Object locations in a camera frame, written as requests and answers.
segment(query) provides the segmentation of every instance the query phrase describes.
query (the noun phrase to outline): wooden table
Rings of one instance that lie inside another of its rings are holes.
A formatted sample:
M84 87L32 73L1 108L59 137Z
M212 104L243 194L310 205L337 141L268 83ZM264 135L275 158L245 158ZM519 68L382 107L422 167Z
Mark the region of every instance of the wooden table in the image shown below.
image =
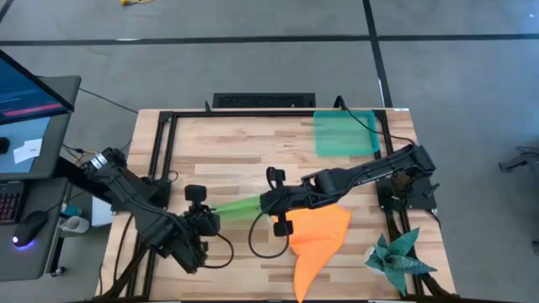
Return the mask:
M158 114L156 109L141 110L136 121L128 165L139 176L147 175ZM416 140L412 117L407 110L387 109L387 117L392 135ZM159 165L163 163L165 143L163 140ZM397 150L406 142L393 140L392 143ZM382 137L381 145L385 156ZM169 211L187 210L184 186L190 183L205 185L208 188L206 203L219 205L269 190L264 174L268 166L285 169L286 183L298 184L300 177L309 173L331 167L352 167L373 159L316 156L312 117L180 118L171 161L171 169L179 173L179 178L173 183ZM385 277L371 274L363 264L364 252L376 243L380 234L385 233L388 238L375 184L352 189L339 205L353 213L344 245L312 283L307 299L398 298L398 292ZM423 210L411 210L408 217L412 228L421 227L415 244L419 259L437 268L438 272L432 275L444 289L454 292L438 224ZM112 224L103 262L105 291L112 285L115 258L127 218L127 214L117 215ZM221 223L221 233L232 241L236 251L236 257L227 268L200 268L197 274L186 274L172 257L157 257L151 300L294 300L295 255L289 249L277 259L256 258L247 244L251 223ZM119 273L131 259L135 238L132 222L122 249ZM228 245L217 237L206 240L210 243L207 263L226 262L230 255ZM253 243L259 253L273 254L281 250L285 239L273 236L268 218L259 221ZM136 295L141 293L144 268L143 262ZM408 279L408 291L413 290Z

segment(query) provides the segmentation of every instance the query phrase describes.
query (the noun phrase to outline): paper plant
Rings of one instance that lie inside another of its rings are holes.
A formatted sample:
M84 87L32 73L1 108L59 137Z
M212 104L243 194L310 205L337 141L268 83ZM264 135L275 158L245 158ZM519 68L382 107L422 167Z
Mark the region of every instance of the paper plant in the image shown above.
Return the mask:
M406 256L414 246L418 234L419 228L416 228L405 233L389 245L387 245L386 238L382 234L378 239L378 243L374 246L374 253L365 262L366 266L382 271L389 282L403 295L406 295L404 274L425 274L436 271L435 268L431 268L418 259Z

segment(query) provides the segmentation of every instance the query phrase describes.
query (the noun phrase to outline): orange fabric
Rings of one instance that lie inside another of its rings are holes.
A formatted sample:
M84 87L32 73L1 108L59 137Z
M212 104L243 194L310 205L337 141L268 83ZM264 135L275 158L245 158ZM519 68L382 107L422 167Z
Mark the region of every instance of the orange fabric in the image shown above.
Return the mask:
M343 245L351 216L337 205L286 213L286 219L294 226L290 246L297 255L294 291L300 303L318 272Z

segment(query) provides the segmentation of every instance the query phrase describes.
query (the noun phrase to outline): green translucent sheet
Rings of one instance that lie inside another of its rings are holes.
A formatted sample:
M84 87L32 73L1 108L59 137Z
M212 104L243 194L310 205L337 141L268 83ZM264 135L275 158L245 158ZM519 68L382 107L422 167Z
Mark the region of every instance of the green translucent sheet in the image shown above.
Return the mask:
M352 114L370 129L376 129L372 111L352 111ZM347 111L315 112L314 135L319 156L367 156L380 150L378 135L354 120Z
M260 196L213 206L213 209L225 221L253 220L260 213Z

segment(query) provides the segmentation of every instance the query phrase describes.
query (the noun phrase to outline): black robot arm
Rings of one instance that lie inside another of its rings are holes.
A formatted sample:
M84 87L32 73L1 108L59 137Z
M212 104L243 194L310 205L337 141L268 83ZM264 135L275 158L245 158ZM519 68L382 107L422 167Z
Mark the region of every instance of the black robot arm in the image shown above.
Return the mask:
M316 209L337 203L353 187L393 176L396 188L405 191L412 182L432 175L436 167L422 146L407 145L389 157L377 159L353 168L332 168L302 178L302 184L285 186L285 172L269 167L266 172L271 190L260 195L260 208L268 215L277 215L274 224L278 237L293 233L286 221L286 212L295 209Z
M138 178L127 169L125 156L118 149L105 149L86 162L83 170L90 180L109 189L105 195L113 207L134 216L142 243L164 258L172 254L187 273L194 274L204 265L208 245L200 236L216 236L220 229L219 216L201 203L206 195L204 187L187 186L186 199L193 204L189 211L176 215L164 209L169 181Z

